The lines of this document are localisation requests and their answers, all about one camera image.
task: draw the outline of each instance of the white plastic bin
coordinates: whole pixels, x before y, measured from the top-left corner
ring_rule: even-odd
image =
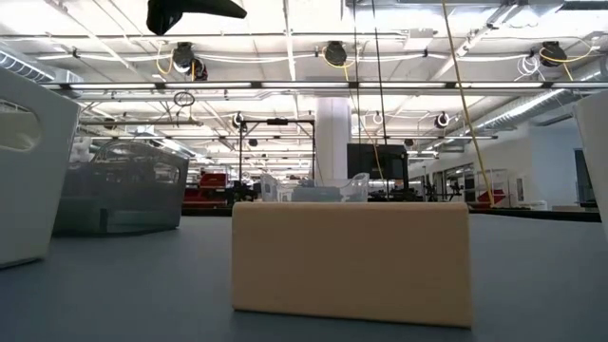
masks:
[[[262,200],[285,202],[365,202],[370,175],[361,173],[351,180],[301,180],[283,184],[269,174],[261,177]]]
[[[0,68],[0,267],[44,257],[79,106]]]

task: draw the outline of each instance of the plastic storage bin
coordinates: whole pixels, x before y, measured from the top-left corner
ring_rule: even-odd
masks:
[[[109,142],[72,162],[54,233],[140,233],[180,225],[188,160],[139,142]]]
[[[79,106],[0,67],[0,268],[47,254]]]
[[[361,173],[352,180],[301,180],[282,184],[269,174],[261,176],[262,200],[285,202],[365,202],[370,175]]]

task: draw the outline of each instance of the black monitor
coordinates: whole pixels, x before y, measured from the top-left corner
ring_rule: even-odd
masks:
[[[409,178],[408,153],[403,145],[379,144],[376,148],[382,178],[385,180],[407,180]],[[369,173],[371,180],[381,179],[372,144],[349,143],[347,153],[350,179],[359,173]]]

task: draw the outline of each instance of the cord reel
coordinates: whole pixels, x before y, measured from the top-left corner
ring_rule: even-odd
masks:
[[[559,67],[563,62],[557,62],[557,60],[565,61],[568,59],[566,52],[560,47],[560,42],[542,42],[541,52],[541,64],[545,67]]]

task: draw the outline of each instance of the gray table surface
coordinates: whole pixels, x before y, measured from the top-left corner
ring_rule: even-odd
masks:
[[[141,237],[55,238],[0,271],[0,341],[608,341],[598,223],[473,216],[472,330],[235,313],[230,219]]]

